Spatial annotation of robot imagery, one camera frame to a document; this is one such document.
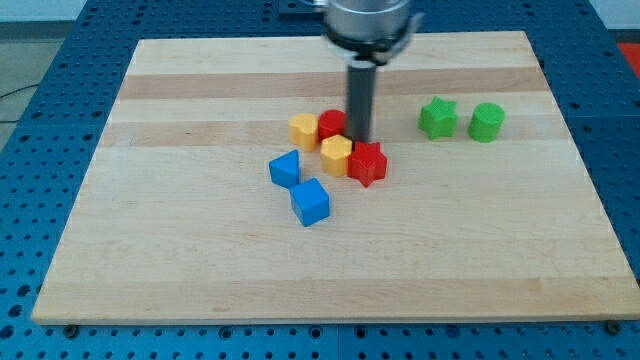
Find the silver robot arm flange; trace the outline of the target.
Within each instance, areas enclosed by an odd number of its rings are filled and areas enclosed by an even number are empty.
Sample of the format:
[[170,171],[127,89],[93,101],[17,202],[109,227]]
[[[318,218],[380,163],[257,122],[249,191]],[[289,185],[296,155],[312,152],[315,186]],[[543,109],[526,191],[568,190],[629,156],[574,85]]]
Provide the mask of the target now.
[[409,45],[424,13],[412,13],[410,0],[319,0],[324,37],[350,67],[387,65]]

